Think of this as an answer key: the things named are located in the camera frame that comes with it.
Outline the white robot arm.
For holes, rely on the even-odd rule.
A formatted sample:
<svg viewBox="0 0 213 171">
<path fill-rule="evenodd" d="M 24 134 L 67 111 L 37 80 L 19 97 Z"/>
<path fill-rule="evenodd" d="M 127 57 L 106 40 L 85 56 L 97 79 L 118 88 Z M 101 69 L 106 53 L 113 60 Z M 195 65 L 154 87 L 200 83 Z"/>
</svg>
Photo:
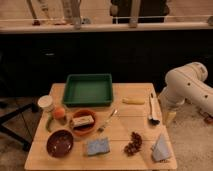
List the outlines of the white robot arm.
<svg viewBox="0 0 213 171">
<path fill-rule="evenodd" d="M 205 122 L 213 122 L 213 87 L 204 83 L 207 76 L 207 68 L 200 62 L 192 62 L 167 72 L 166 86 L 158 96 L 164 125 L 171 123 L 185 100 L 206 114 Z"/>
</svg>

